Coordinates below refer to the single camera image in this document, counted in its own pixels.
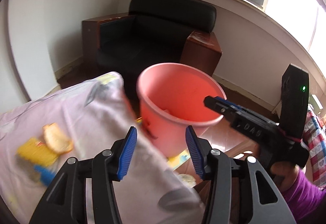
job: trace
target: blue gripper pad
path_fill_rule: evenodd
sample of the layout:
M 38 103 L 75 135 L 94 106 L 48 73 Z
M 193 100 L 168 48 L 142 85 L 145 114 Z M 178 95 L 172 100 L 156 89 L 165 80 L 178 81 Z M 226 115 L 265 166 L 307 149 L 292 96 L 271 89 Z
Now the blue gripper pad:
M 135 127 L 130 127 L 128 134 L 123 141 L 122 152 L 119 157 L 119 168 L 117 172 L 118 179 L 122 178 L 127 174 L 129 165 L 131 162 L 132 155 L 134 153 L 137 143 L 137 129 Z
M 204 175 L 205 175 L 204 155 L 201 150 L 201 146 L 198 141 L 197 135 L 194 129 L 192 128 L 192 126 L 188 126 L 185 129 L 185 141 L 187 143 L 190 157 L 194 165 L 196 174 L 199 175 L 201 179 L 204 179 Z

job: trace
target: pink bucket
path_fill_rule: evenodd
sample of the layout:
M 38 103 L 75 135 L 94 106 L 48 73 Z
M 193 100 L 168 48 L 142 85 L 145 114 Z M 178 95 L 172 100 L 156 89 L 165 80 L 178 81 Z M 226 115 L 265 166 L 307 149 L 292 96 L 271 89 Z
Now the pink bucket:
M 223 89 L 202 71 L 179 63 L 161 63 L 145 69 L 137 81 L 142 124 L 153 145 L 166 157 L 184 151 L 185 129 L 198 136 L 223 116 L 204 106 L 206 96 L 226 99 Z

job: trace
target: blue object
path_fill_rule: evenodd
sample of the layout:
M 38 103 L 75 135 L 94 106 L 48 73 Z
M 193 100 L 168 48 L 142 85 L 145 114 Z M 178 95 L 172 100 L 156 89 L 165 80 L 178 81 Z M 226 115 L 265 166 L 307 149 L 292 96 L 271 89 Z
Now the blue object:
M 228 101 L 228 100 L 225 100 L 225 99 L 223 99 L 222 97 L 216 96 L 216 97 L 214 97 L 214 98 L 217 99 L 217 100 L 221 100 L 221 101 L 225 102 L 226 104 L 232 105 L 232 106 L 234 106 L 234 107 L 237 108 L 237 109 L 242 109 L 239 105 L 234 104 L 234 103 L 232 103 L 232 102 L 230 102 L 230 101 Z
M 118 179 L 122 178 L 127 174 L 128 168 L 131 162 L 132 155 L 134 153 L 136 143 L 137 143 L 137 130 L 132 127 L 132 129 L 127 134 L 126 144 L 119 157 L 119 168 L 117 172 Z
M 55 177 L 55 173 L 40 166 L 40 165 L 34 165 L 34 170 L 39 172 L 41 174 L 41 182 L 46 185 L 47 187 L 50 185 L 52 180 Z
M 199 142 L 195 140 L 195 137 L 197 139 L 196 134 L 194 134 L 193 128 L 191 126 L 188 126 L 185 129 L 185 141 L 187 143 L 190 157 L 194 165 L 196 174 L 199 175 L 201 179 L 203 179 L 205 175 L 205 169 L 204 169 L 205 161 L 200 151 L 200 147 L 198 145 Z

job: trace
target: floor baseboard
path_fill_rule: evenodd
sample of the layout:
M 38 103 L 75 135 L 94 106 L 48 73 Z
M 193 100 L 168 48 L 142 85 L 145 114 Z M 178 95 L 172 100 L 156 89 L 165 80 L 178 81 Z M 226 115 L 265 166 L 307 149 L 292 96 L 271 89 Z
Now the floor baseboard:
M 55 88 L 53 88 L 50 92 L 48 92 L 46 95 L 53 94 L 56 91 L 61 90 L 61 86 L 58 84 Z
M 269 111 L 273 111 L 273 109 L 275 108 L 275 106 L 272 106 L 271 104 L 265 102 L 264 100 L 258 98 L 257 96 L 249 93 L 248 91 L 246 91 L 245 89 L 241 88 L 240 86 L 237 86 L 227 80 L 222 79 L 221 77 L 213 74 L 213 79 L 215 81 L 217 81 L 218 83 L 224 85 L 225 87 L 229 88 L 230 90 L 236 91 L 239 94 L 249 98 L 250 100 L 252 100 L 253 102 L 261 105 L 262 107 L 268 109 Z
M 69 73 L 74 67 L 79 66 L 83 63 L 83 57 L 80 57 L 71 63 L 67 64 L 66 66 L 62 67 L 61 69 L 57 70 L 54 75 L 56 79 L 60 79 L 62 76 L 66 75 Z

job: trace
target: bed sheet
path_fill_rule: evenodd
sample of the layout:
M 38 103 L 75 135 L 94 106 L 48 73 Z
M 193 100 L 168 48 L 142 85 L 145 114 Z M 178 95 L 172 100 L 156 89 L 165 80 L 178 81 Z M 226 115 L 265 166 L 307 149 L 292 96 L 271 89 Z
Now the bed sheet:
M 59 157 L 56 171 L 68 157 L 93 158 L 124 138 L 130 126 L 137 128 L 128 174 L 114 182 L 124 224 L 201 223 L 200 198 L 144 137 L 124 95 L 122 77 L 111 72 L 0 115 L 0 195 L 21 224 L 29 222 L 46 187 L 35 181 L 32 165 L 17 157 L 16 151 L 31 137 L 40 138 L 42 126 L 53 122 L 74 141 L 73 151 Z M 88 223 L 94 223 L 90 179 L 86 207 Z

